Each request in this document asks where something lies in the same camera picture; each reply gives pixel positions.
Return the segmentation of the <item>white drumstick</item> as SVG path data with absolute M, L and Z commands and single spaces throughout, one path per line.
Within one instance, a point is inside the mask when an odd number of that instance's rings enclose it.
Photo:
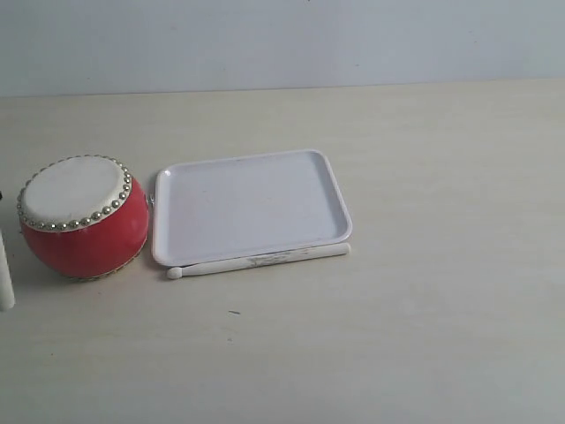
M 0 310 L 8 311 L 15 306 L 16 300 L 12 286 L 4 239 L 0 236 Z
M 223 261 L 203 262 L 186 267 L 174 267 L 167 271 L 166 277 L 170 280 L 176 280 L 187 276 L 213 275 L 241 269 L 255 269 L 298 261 L 310 261 L 333 256 L 342 256 L 349 253 L 349 243 L 307 247 L 304 249 L 295 249 L 272 254 L 262 254 Z

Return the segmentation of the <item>small red drum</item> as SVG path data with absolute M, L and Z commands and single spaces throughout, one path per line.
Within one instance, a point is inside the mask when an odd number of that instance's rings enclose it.
M 126 165 L 76 155 L 37 171 L 17 198 L 20 229 L 34 255 L 78 279 L 111 274 L 147 242 L 146 195 Z

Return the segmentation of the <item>white plastic tray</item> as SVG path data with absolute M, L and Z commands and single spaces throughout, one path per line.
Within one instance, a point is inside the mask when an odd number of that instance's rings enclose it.
M 306 149 L 178 163 L 155 180 L 152 255 L 182 267 L 344 242 L 352 222 L 328 159 Z

